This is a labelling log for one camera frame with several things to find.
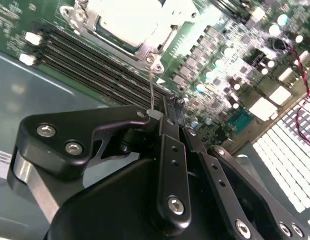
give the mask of cable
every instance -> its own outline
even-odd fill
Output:
[[[310,140],[307,139],[307,137],[302,133],[302,131],[300,130],[300,111],[304,108],[304,106],[308,103],[308,100],[310,98],[310,88],[309,88],[309,83],[307,82],[307,73],[306,71],[304,71],[304,67],[303,64],[301,62],[301,59],[298,55],[298,53],[295,51],[295,49],[292,46],[288,46],[291,54],[297,59],[298,61],[298,67],[301,71],[301,77],[303,79],[304,85],[306,87],[306,96],[304,99],[304,102],[302,103],[302,105],[298,108],[297,113],[296,113],[296,128],[297,128],[297,132],[298,135],[306,142],[308,143],[308,145],[310,145]]]
[[[150,85],[150,108],[154,109],[154,86],[153,86],[153,76],[152,76],[152,70],[149,69],[149,85]]]

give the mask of screw hole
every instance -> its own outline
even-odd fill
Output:
[[[179,150],[177,149],[177,147],[172,146],[171,149],[173,149],[174,152],[178,152]]]
[[[172,160],[172,161],[171,161],[171,164],[173,164],[173,166],[175,166],[175,167],[178,167],[178,166],[179,166],[179,163],[178,163],[177,161],[175,161],[175,160]]]
[[[220,184],[222,187],[226,187],[225,182],[223,182],[222,180],[219,180],[218,182],[219,182],[219,184]]]

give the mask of gray metal surface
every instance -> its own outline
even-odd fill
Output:
[[[27,184],[49,223],[67,199],[84,189],[83,179],[60,182],[25,160],[20,152],[16,154],[14,173],[18,179]]]
[[[0,52],[0,150],[13,153],[20,121],[29,115],[102,108],[105,105]],[[99,181],[136,159],[96,165],[84,174],[84,186]],[[49,228],[41,209],[15,195],[0,178],[0,237],[42,240]]]

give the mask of electrolytic capacitor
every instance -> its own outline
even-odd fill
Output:
[[[235,51],[232,47],[224,46],[220,50],[221,54],[223,54],[225,57],[230,58],[234,55]]]
[[[190,119],[190,126],[193,128],[193,129],[197,129],[199,127],[199,120],[197,119],[197,117],[192,117]]]
[[[186,94],[184,94],[183,96],[181,96],[182,99],[184,100],[184,105],[187,107],[190,105],[190,99],[189,96],[187,96]]]
[[[289,40],[300,44],[304,37],[301,34],[295,33],[295,32],[286,32],[286,36],[288,37]]]
[[[234,90],[238,90],[241,88],[241,85],[234,78],[230,78],[228,82]]]
[[[265,64],[265,66],[267,66],[270,69],[275,66],[275,62],[273,60],[269,59],[268,57],[264,57],[262,63]]]
[[[205,85],[203,83],[201,83],[200,81],[195,83],[195,88],[196,88],[197,92],[199,92],[199,93],[203,93],[206,90]]]
[[[277,24],[270,24],[266,26],[266,31],[273,37],[278,36],[281,33],[281,29]]]
[[[238,102],[232,96],[228,97],[228,102],[230,103],[233,109],[238,109],[240,106]]]
[[[259,71],[263,75],[266,75],[269,73],[269,70],[265,66],[263,66],[262,64],[258,64],[256,66],[256,70]]]

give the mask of black metal bracket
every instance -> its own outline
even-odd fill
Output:
[[[290,215],[224,148],[214,145],[212,154],[218,159],[227,178],[233,183],[238,198],[251,204],[258,216],[251,219],[265,239],[308,239],[309,230]]]
[[[163,98],[161,104],[149,115],[122,106],[20,123],[9,182],[20,194],[30,189],[29,199],[52,224],[48,240],[123,239],[118,228],[131,234],[124,239],[308,239],[309,231],[229,153],[214,146],[208,155],[174,103]],[[90,162],[132,151],[139,160],[84,189]],[[214,232],[216,224],[221,232]]]

